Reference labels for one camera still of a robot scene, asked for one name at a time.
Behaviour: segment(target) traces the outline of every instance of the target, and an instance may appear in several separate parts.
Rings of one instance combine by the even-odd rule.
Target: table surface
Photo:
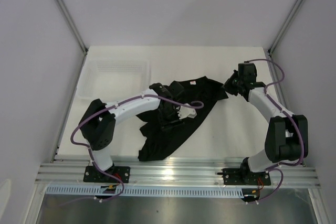
[[[224,83],[245,60],[265,58],[261,47],[90,47],[87,60],[100,57],[138,57],[148,59],[151,66],[150,83],[170,84],[207,76]],[[268,64],[255,63],[258,80],[272,82]],[[269,93],[275,96],[274,87]],[[58,157],[74,158],[88,155],[85,147],[72,145],[70,135],[78,125],[89,100],[75,96],[58,150]],[[137,117],[127,119],[115,128],[108,147],[113,156],[137,157],[145,143],[139,128],[144,122]],[[243,97],[229,95],[218,101],[202,125],[171,157],[228,158],[246,157],[264,148],[268,123],[259,111]],[[78,132],[77,142],[85,142]]]

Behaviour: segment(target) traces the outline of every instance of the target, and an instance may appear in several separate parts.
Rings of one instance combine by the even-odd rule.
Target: gray wall
[[[269,47],[294,0],[65,0],[87,45]]]
[[[336,2],[306,0],[275,59],[283,66],[290,107],[309,120],[307,163],[315,166],[336,213]]]
[[[50,155],[82,55],[53,0],[0,0],[1,223],[19,223]]]

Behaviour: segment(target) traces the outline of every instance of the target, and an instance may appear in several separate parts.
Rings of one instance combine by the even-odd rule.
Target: black cloth
[[[204,107],[196,110],[197,116],[194,119],[185,118],[182,120],[183,124],[169,130],[162,130],[158,120],[158,110],[139,114],[137,117],[147,122],[140,128],[142,135],[147,139],[139,151],[139,161],[157,161],[167,158],[197,130],[218,100],[228,98],[223,84],[207,77],[179,83],[185,91],[185,96],[180,102],[191,104],[192,101],[202,101]]]

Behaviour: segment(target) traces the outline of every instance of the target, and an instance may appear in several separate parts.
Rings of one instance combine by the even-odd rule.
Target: gray floor
[[[317,223],[306,190],[282,189],[258,206],[240,199],[119,197],[58,207],[77,197],[47,195],[37,223]]]

